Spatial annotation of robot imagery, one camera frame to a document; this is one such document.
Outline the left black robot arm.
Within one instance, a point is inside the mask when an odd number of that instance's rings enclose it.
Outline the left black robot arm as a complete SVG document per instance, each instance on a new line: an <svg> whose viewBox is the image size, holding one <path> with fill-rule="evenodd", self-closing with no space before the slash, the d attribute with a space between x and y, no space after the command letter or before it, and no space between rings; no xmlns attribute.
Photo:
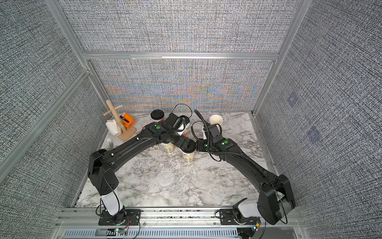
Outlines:
<svg viewBox="0 0 382 239"><path fill-rule="evenodd" d="M178 134L168 123L153 122L146 125L136 137L120 146L91 154L88 178L102 197L110 217L123 210L116 192L119 182L115 173L136 155L160 143L172 143L184 153L193 153L196 150L196 143L192 139Z"/></svg>

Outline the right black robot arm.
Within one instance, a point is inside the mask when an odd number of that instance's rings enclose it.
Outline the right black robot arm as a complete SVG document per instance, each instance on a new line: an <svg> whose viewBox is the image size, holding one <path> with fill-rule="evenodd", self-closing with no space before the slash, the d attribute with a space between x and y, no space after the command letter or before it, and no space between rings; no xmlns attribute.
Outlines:
<svg viewBox="0 0 382 239"><path fill-rule="evenodd" d="M208 144L206 140L197 141L196 149L231 164L254 185L259 193L257 209L267 223L275 225L296 207L290 180L283 174L277 176L264 169L233 140L224 138L215 145Z"/></svg>

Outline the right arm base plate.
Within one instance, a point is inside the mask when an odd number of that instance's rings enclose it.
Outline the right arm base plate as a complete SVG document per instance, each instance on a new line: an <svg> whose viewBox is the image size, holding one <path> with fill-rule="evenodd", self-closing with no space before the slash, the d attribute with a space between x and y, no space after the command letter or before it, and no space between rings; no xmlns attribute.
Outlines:
<svg viewBox="0 0 382 239"><path fill-rule="evenodd" d="M261 223L259 217L245 218L235 209L219 209L217 217L222 225L256 225Z"/></svg>

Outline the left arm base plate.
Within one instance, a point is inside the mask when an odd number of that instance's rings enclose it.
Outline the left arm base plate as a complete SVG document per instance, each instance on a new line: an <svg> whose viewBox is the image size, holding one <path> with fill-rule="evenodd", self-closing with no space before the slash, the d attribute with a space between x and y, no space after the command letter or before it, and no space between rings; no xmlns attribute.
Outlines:
<svg viewBox="0 0 382 239"><path fill-rule="evenodd" d="M102 210L99 219L99 226L138 226L141 218L140 209L122 210L116 215L112 216L106 209Z"/></svg>

